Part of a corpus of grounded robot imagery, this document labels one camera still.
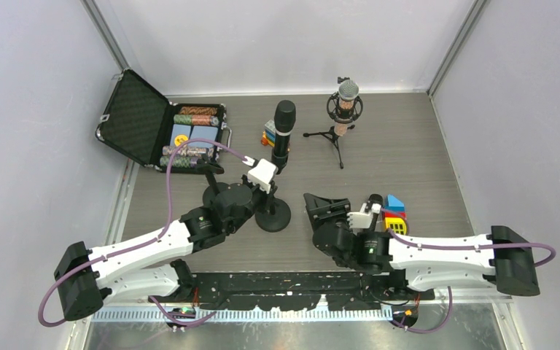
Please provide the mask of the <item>black front microphone stand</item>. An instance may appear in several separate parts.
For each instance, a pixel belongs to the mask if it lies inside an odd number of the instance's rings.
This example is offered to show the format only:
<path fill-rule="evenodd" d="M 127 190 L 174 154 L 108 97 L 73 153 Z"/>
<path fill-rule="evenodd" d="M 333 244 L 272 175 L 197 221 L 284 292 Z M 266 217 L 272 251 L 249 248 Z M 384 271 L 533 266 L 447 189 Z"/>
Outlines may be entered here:
<path fill-rule="evenodd" d="M 225 170 L 218 163 L 209 160 L 207 157 L 199 158 L 195 169 L 201 172 L 208 182 L 208 187 L 202 195 L 203 205 L 208 206 L 219 193 L 227 190 L 230 186 L 225 182 L 218 182 L 215 178 L 216 174 L 223 174 Z"/>

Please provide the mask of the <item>black tall microphone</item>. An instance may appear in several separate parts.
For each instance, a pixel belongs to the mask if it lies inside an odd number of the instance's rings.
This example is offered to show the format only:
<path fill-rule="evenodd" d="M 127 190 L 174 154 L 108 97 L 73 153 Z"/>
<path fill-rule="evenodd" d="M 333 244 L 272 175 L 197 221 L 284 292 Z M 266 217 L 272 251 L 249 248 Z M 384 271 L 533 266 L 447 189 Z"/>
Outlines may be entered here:
<path fill-rule="evenodd" d="M 287 165 L 289 157 L 289 140 L 296 121 L 296 106 L 292 101 L 282 100 L 276 106 L 274 114 L 275 139 L 271 162 L 280 174 Z"/>

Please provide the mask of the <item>glitter condenser microphone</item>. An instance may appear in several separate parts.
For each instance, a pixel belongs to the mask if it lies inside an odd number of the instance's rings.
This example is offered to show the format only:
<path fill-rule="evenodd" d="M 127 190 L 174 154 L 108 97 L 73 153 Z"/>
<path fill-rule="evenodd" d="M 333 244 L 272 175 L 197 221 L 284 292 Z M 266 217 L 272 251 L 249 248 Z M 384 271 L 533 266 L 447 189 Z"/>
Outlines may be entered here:
<path fill-rule="evenodd" d="M 327 99 L 327 113 L 334 122 L 333 133 L 340 137 L 361 116 L 363 102 L 359 97 L 359 86 L 350 77 L 338 77 L 338 90 Z"/>

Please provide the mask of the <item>black tripod stand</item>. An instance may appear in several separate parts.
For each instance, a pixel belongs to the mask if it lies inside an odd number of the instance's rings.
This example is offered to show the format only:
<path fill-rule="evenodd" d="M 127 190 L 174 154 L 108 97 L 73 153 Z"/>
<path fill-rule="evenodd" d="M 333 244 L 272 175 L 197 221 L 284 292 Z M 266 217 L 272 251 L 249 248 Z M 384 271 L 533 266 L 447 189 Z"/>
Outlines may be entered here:
<path fill-rule="evenodd" d="M 338 165 L 340 167 L 340 169 L 344 169 L 344 163 L 343 163 L 343 159 L 342 159 L 342 153 L 341 153 L 341 149 L 340 149 L 340 144 L 339 144 L 339 138 L 340 136 L 335 132 L 335 128 L 334 127 L 330 127 L 330 129 L 328 131 L 321 131 L 321 132 L 316 132 L 316 133 L 304 133 L 303 137 L 308 138 L 311 136 L 322 136 L 324 138 L 326 138 L 326 140 L 328 140 L 333 147 L 335 148 L 335 151 L 338 154 Z"/>

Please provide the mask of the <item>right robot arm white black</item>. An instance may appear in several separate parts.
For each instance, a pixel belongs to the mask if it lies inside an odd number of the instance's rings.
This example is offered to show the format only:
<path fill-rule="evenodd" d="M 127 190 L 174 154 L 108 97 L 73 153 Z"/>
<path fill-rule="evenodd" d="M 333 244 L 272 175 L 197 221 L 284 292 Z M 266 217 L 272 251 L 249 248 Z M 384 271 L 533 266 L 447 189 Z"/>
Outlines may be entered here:
<path fill-rule="evenodd" d="M 303 197 L 314 246 L 339 267 L 389 274 L 387 289 L 394 298 L 490 285 L 507 295 L 540 294 L 533 244 L 506 226 L 476 236 L 415 237 L 408 233 L 404 203 L 393 195 L 372 194 L 358 211 L 346 198 Z"/>

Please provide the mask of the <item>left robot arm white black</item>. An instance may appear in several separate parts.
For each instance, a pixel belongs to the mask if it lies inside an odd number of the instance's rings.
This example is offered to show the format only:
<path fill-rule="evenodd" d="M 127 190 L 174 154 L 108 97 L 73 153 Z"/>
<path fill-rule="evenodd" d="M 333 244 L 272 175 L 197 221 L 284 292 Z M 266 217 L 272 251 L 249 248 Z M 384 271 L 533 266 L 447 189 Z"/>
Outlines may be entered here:
<path fill-rule="evenodd" d="M 99 311 L 108 303 L 139 296 L 171 296 L 189 300 L 194 282 L 176 268 L 161 265 L 223 243 L 251 217 L 263 213 L 275 195 L 273 173 L 256 169 L 230 184 L 213 200 L 164 227 L 117 244 L 88 248 L 78 241 L 69 245 L 54 271 L 54 285 L 40 303 L 38 319 L 44 325 L 47 299 L 58 293 L 62 322 L 76 321 Z"/>

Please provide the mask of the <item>black microphone stand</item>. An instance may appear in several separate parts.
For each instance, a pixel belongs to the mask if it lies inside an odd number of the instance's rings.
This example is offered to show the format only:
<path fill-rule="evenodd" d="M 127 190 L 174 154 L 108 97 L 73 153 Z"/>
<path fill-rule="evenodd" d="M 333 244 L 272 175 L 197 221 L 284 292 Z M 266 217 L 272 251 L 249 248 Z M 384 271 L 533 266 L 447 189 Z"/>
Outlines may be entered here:
<path fill-rule="evenodd" d="M 225 170 L 218 163 L 209 160 L 207 157 L 199 158 L 195 169 L 201 172 L 208 182 L 208 187 L 202 195 L 203 205 L 208 206 L 219 193 L 227 190 L 230 186 L 225 182 L 218 182 L 215 178 L 216 174 L 223 174 Z"/>
<path fill-rule="evenodd" d="M 269 198 L 266 210 L 255 214 L 256 223 L 269 233 L 277 233 L 285 229 L 292 216 L 290 207 L 285 201 L 276 197 L 276 192 Z"/>

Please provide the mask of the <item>black handheld microphone front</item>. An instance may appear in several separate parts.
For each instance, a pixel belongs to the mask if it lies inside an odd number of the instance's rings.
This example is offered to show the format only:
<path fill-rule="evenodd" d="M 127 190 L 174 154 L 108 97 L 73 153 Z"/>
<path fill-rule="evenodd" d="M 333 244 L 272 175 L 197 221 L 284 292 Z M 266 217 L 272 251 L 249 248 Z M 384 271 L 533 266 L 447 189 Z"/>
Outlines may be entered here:
<path fill-rule="evenodd" d="M 380 214 L 384 206 L 384 199 L 379 194 L 371 194 L 365 204 L 365 212 Z"/>

